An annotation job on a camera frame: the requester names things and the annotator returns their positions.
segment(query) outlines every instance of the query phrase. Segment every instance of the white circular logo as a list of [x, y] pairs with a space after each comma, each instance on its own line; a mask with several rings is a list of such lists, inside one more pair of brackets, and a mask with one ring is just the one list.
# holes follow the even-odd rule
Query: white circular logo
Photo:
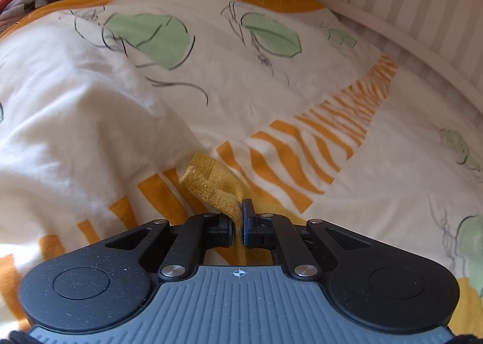
[[240, 278], [245, 276], [246, 272], [242, 271], [241, 269], [237, 269], [235, 272], [232, 273], [234, 276]]

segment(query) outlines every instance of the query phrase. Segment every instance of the screw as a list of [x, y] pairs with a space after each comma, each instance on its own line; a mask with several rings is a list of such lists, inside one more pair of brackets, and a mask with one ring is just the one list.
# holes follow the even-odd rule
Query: screw
[[178, 277], [185, 272], [185, 269], [181, 265], [168, 265], [161, 269], [161, 273], [166, 277]]
[[300, 277], [312, 277], [318, 273], [318, 269], [313, 265], [299, 265], [294, 271]]

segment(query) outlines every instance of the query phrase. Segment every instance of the bedsheet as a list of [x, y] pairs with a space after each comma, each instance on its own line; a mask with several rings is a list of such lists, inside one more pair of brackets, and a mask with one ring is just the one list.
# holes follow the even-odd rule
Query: bedsheet
[[1, 336], [28, 328], [16, 290], [34, 265], [209, 209], [179, 182], [196, 152], [295, 223], [443, 264], [451, 329], [483, 336], [482, 136], [316, 0], [47, 11], [0, 40]]

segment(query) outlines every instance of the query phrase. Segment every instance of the orange fabric edge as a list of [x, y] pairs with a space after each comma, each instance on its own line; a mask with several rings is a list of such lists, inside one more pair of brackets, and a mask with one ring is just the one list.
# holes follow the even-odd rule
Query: orange fabric edge
[[[63, 0], [50, 3], [44, 7], [33, 11], [25, 18], [21, 19], [17, 24], [11, 26], [3, 34], [0, 39], [8, 36], [14, 31], [26, 26], [30, 22], [34, 22], [41, 17], [46, 16], [54, 11], [65, 10], [69, 8], [88, 8], [94, 6], [106, 5], [113, 0]], [[308, 11], [316, 11], [324, 8], [324, 5], [318, 0], [241, 0], [255, 6], [260, 6], [271, 11], [279, 13], [303, 13]]]

